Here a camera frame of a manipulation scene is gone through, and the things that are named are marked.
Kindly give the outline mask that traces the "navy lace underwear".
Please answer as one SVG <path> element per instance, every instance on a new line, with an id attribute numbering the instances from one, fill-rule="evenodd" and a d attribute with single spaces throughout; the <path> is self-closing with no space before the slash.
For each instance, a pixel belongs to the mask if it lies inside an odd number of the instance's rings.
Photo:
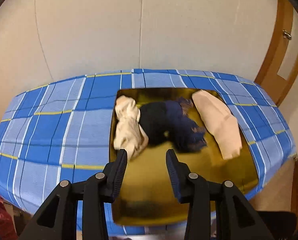
<path id="1" fill-rule="evenodd" d="M 198 152 L 206 146 L 205 129 L 188 116 L 188 111 L 193 107 L 191 100 L 168 100 L 165 101 L 165 107 L 169 139 L 178 152 Z"/>

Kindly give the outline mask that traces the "beige stocking bundle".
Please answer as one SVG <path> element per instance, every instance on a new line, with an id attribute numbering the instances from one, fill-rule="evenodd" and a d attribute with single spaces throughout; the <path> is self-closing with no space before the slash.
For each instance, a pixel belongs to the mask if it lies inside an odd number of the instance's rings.
<path id="1" fill-rule="evenodd" d="M 148 136 L 139 124 L 141 113 L 133 98 L 120 96 L 115 106 L 116 125 L 113 146 L 115 150 L 124 149 L 128 161 L 136 158 L 148 145 Z"/>

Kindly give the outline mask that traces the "peach garment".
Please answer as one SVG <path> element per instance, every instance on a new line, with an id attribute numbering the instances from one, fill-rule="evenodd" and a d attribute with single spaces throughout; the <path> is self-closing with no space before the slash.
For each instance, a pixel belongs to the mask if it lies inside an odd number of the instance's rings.
<path id="1" fill-rule="evenodd" d="M 242 140 L 237 119 L 229 107 L 205 90 L 192 94 L 192 101 L 208 132 L 214 136 L 222 158 L 233 159 L 240 156 Z"/>

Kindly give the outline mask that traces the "black sock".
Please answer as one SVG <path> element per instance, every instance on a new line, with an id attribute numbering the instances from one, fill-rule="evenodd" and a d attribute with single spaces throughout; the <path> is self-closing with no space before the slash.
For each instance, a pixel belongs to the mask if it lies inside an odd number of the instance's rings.
<path id="1" fill-rule="evenodd" d="M 150 146 L 170 141 L 170 124 L 167 120 L 165 102 L 150 102 L 140 108 L 139 125 L 148 137 Z"/>

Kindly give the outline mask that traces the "gold lined dark box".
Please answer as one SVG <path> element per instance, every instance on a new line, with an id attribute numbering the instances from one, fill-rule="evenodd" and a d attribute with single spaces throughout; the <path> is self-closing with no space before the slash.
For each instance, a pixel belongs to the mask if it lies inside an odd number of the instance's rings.
<path id="1" fill-rule="evenodd" d="M 231 180 L 248 193 L 258 184 L 258 174 L 248 143 L 244 137 L 240 156 L 224 160 L 214 137 L 205 133 L 206 147 L 197 153 L 177 153 L 208 181 L 222 183 Z M 188 204 L 180 204 L 173 194 L 166 167 L 166 151 L 170 142 L 146 147 L 128 162 L 118 198 L 112 204 L 113 221 L 125 226 L 156 226 L 181 222 L 188 217 Z"/>

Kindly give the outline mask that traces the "blue plaid bed sheet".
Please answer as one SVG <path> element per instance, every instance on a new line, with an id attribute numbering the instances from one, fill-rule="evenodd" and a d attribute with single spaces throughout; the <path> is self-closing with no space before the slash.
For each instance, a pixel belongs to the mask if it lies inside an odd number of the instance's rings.
<path id="1" fill-rule="evenodd" d="M 229 106 L 247 142 L 254 197 L 296 152 L 289 126 L 263 88 L 239 76 L 197 70 L 120 70 L 72 77 L 13 98 L 0 123 L 0 196 L 37 211 L 63 179 L 78 182 L 109 160 L 109 122 L 123 88 L 197 88 Z"/>

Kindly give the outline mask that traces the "wooden door frame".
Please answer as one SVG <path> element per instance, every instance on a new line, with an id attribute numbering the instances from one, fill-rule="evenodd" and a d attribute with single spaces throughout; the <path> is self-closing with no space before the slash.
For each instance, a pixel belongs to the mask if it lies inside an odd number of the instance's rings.
<path id="1" fill-rule="evenodd" d="M 277 0 L 268 51 L 255 78 L 279 106 L 298 76 L 298 13 L 289 0 Z"/>

